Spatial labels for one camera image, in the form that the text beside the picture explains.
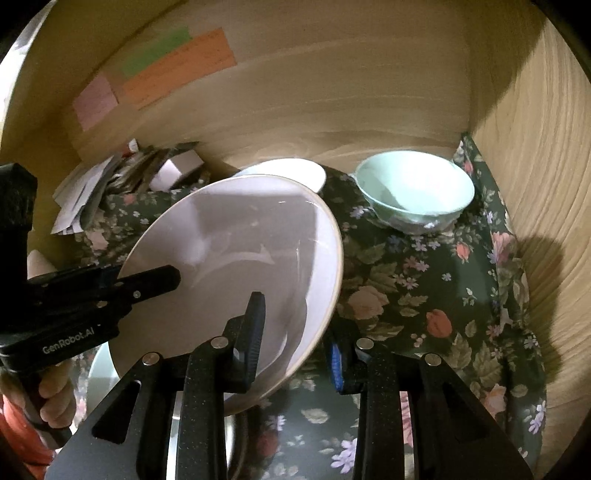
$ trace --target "red sleeve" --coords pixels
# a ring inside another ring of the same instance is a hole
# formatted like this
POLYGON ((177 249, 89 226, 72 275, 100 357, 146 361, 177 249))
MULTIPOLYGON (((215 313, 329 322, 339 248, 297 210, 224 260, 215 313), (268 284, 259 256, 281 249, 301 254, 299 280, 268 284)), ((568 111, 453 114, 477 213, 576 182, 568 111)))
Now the red sleeve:
POLYGON ((47 466, 53 460, 54 452, 49 450, 39 435, 27 422, 20 408, 3 397, 4 405, 0 413, 0 432, 29 471, 41 480, 47 466))

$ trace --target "finger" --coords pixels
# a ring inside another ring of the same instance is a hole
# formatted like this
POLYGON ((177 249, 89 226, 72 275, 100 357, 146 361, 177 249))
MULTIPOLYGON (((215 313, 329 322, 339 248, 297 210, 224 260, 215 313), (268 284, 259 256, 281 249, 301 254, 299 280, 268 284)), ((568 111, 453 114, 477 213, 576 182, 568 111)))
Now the finger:
POLYGON ((0 372, 0 392, 13 405, 25 408, 25 397, 22 394, 22 387, 12 375, 9 375, 5 371, 0 372))
POLYGON ((39 395, 50 398, 60 392, 70 379, 72 360, 66 360, 54 367, 49 367, 41 374, 39 395))
POLYGON ((64 412, 55 420, 49 421, 48 424, 52 429, 69 427, 74 420, 74 415, 76 415, 76 399, 72 397, 64 412))
POLYGON ((68 407, 70 400, 74 397, 74 386, 72 382, 66 383, 57 394, 49 398, 39 411, 41 419, 49 423, 62 415, 68 407))

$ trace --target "green sticky note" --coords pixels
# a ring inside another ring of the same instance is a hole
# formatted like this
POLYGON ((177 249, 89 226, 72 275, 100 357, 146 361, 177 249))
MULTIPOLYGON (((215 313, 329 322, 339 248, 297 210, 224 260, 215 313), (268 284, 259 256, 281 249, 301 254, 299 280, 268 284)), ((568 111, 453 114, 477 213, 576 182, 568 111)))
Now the green sticky note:
POLYGON ((121 66, 121 72, 129 79, 191 40, 188 27, 172 30, 132 53, 121 66))

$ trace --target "pale green bowl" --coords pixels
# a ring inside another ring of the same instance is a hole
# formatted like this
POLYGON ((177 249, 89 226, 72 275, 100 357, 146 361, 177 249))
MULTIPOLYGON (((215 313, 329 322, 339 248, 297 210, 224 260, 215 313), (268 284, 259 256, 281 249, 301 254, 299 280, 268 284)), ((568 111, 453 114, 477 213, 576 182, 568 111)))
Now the pale green bowl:
POLYGON ((373 155, 353 176, 378 218, 409 235, 445 230, 474 198, 474 184, 466 172, 423 152, 373 155))

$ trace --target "orange sticky note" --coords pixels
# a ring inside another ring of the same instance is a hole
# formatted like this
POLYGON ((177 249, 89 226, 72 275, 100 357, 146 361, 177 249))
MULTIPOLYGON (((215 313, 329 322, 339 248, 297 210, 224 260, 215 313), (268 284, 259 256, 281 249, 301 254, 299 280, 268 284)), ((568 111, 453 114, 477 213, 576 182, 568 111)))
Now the orange sticky note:
POLYGON ((123 84, 137 107, 149 105, 173 90, 236 65, 234 53, 221 28, 195 37, 154 62, 123 84))

